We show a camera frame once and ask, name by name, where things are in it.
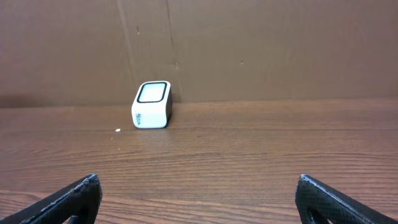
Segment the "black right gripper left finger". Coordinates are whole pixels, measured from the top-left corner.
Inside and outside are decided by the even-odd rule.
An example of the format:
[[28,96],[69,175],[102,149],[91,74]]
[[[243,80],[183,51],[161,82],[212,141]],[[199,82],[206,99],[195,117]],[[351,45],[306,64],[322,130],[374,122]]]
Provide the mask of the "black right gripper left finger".
[[1,223],[68,223],[94,224],[102,199],[97,174],[58,190],[42,200],[1,220]]

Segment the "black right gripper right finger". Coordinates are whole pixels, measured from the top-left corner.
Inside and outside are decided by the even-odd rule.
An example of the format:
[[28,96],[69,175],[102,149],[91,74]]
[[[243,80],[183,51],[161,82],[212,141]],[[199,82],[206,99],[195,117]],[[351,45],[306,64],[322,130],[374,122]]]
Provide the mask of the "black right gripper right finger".
[[391,223],[397,220],[356,201],[313,177],[302,174],[295,191],[302,223]]

